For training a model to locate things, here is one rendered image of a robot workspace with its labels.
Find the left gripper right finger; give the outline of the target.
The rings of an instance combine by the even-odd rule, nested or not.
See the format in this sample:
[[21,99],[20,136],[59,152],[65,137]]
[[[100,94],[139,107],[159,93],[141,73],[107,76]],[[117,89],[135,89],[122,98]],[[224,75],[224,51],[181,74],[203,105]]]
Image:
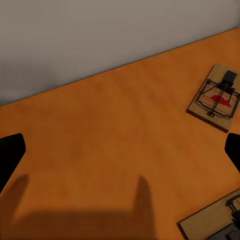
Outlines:
[[240,172],[240,135],[229,133],[224,150]]

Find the mousetrap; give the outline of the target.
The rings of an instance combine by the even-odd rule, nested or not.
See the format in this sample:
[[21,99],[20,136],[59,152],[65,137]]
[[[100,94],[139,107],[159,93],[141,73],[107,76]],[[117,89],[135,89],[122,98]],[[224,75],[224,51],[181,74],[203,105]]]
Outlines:
[[240,240],[240,190],[178,224],[186,240]]
[[216,63],[187,113],[228,133],[240,107],[240,72]]

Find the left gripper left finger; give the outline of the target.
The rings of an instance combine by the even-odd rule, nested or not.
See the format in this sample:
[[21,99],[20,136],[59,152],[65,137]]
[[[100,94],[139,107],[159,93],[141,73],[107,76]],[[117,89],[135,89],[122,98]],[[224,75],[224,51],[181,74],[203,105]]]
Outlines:
[[21,133],[0,138],[0,193],[26,152]]

